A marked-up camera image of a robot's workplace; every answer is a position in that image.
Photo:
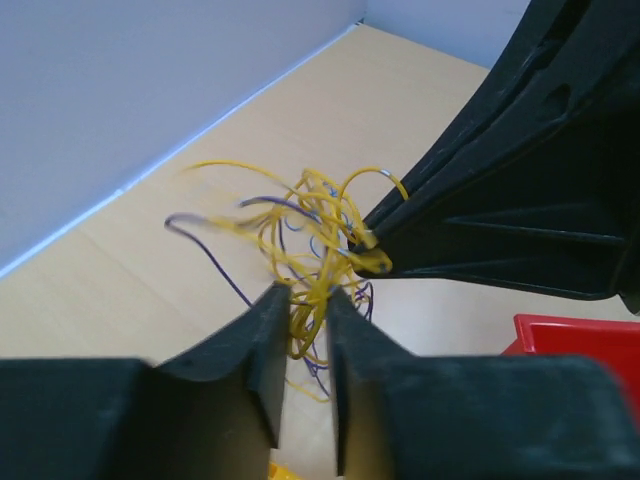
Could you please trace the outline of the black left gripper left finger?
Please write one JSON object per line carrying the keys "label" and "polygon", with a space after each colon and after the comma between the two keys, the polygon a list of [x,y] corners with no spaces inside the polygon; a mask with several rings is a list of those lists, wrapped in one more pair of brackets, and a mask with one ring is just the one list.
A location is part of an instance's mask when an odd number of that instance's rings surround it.
{"label": "black left gripper left finger", "polygon": [[1,363],[5,479],[264,479],[284,396],[289,289],[218,332],[138,358]]}

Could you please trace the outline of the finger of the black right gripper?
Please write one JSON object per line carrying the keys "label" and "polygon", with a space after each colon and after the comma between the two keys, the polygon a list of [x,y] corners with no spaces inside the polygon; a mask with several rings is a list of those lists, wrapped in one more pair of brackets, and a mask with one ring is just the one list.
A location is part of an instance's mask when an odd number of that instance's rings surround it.
{"label": "finger of the black right gripper", "polygon": [[389,279],[639,310],[639,5],[533,1],[433,146],[367,215]]}

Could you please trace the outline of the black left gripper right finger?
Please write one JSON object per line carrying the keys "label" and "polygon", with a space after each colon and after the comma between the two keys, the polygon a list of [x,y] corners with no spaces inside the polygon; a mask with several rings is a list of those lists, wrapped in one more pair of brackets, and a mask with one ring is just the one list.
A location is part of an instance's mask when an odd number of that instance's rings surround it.
{"label": "black left gripper right finger", "polygon": [[639,430],[583,356],[418,356],[337,290],[327,311],[346,479],[635,479]]}

